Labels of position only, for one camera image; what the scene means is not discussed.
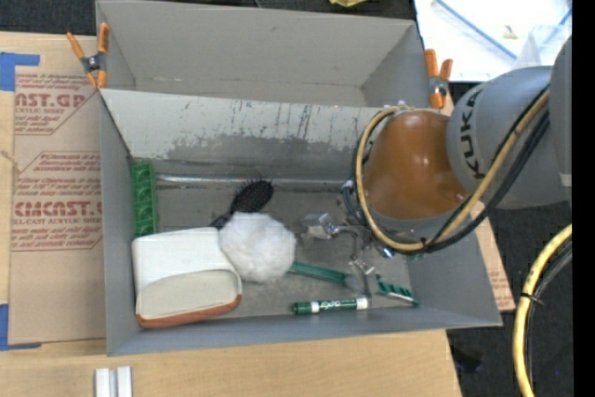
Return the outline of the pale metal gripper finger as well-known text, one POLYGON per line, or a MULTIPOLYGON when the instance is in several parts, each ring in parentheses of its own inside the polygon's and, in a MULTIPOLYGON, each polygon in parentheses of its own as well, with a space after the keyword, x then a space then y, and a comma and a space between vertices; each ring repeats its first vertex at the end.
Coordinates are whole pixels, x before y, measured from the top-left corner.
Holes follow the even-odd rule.
POLYGON ((370 276, 374 267, 368 267, 360 257, 350 258, 351 275, 348 277, 348 287, 356 294, 371 296, 370 276))
POLYGON ((333 223, 327 213, 311 213, 301 220, 300 237, 303 240, 333 240, 340 233, 340 227, 333 223))

